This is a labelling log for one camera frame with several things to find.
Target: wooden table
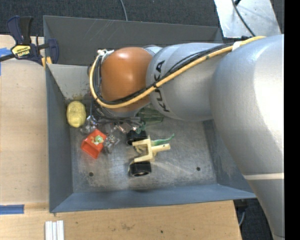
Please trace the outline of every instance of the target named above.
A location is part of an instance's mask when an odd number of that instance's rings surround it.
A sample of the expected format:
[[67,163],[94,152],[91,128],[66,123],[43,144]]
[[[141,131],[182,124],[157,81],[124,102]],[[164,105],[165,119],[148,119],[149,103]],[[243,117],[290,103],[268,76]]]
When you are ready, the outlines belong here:
[[[0,36],[0,48],[10,48],[13,43],[12,37]],[[5,67],[21,63],[23,62],[13,59]],[[0,114],[2,105],[0,78]],[[18,153],[14,155],[16,156],[14,163],[20,163],[21,166],[24,161],[18,159]],[[9,166],[3,163],[8,162],[0,159],[1,168]],[[38,180],[46,181],[44,176],[47,174],[46,171],[38,172],[39,176],[43,175],[43,178]],[[10,171],[1,170],[0,185],[7,184],[4,178],[8,179],[10,176]],[[34,193],[33,195],[38,193],[32,189],[34,187],[31,181],[32,176],[31,170],[24,170],[21,178],[16,176],[11,178],[16,183],[21,182],[29,190],[29,193],[24,197],[24,214],[0,216],[0,240],[42,240],[45,235],[45,221],[58,220],[64,221],[66,240],[242,240],[232,200],[159,207],[49,213],[47,201],[27,201],[31,200],[31,193]],[[9,188],[13,191],[14,184],[11,182],[11,186],[5,188],[4,194],[9,194]]]

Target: toy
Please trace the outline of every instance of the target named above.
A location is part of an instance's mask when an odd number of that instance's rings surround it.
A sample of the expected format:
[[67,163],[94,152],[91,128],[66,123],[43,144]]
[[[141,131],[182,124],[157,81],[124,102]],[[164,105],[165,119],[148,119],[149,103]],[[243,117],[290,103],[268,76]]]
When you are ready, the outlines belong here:
[[139,177],[151,173],[150,162],[155,160],[155,156],[158,152],[170,150],[171,146],[166,142],[172,140],[174,136],[173,134],[170,138],[157,140],[151,140],[149,136],[147,139],[132,142],[132,146],[135,147],[135,150],[139,154],[144,155],[132,161],[128,169],[129,174],[134,177]]
[[96,159],[104,148],[103,143],[105,142],[106,138],[107,136],[105,134],[98,129],[95,129],[82,141],[81,149]]

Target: white plastic part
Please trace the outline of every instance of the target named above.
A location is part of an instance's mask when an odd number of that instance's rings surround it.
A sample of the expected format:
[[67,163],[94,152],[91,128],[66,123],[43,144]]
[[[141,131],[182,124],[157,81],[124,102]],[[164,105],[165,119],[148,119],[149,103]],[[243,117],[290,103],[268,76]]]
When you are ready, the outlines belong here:
[[55,222],[46,221],[45,222],[45,240],[64,240],[65,239],[65,229],[64,221],[58,220]]

